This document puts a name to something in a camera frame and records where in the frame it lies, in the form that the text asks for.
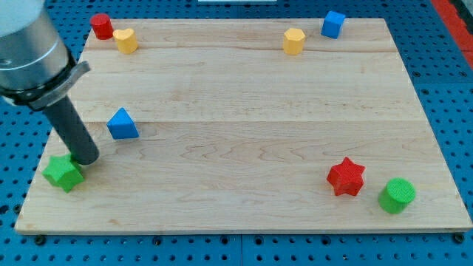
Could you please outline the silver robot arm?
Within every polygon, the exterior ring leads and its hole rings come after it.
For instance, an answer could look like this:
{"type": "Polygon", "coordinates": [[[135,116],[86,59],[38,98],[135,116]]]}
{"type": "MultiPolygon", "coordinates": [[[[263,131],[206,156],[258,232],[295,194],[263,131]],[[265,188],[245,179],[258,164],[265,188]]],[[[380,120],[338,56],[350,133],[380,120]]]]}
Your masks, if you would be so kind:
{"type": "Polygon", "coordinates": [[[81,165],[99,151],[67,93],[89,70],[66,47],[43,1],[1,0],[1,96],[43,112],[81,165]]]}

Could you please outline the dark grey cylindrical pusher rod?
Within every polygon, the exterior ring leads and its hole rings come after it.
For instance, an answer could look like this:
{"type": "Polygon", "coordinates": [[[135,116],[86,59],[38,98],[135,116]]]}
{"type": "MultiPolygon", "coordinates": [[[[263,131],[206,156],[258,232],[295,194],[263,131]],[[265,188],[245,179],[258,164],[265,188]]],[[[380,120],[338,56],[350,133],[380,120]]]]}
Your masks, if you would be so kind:
{"type": "Polygon", "coordinates": [[[99,150],[68,96],[44,108],[44,114],[58,136],[80,165],[90,165],[99,158],[99,150]]]}

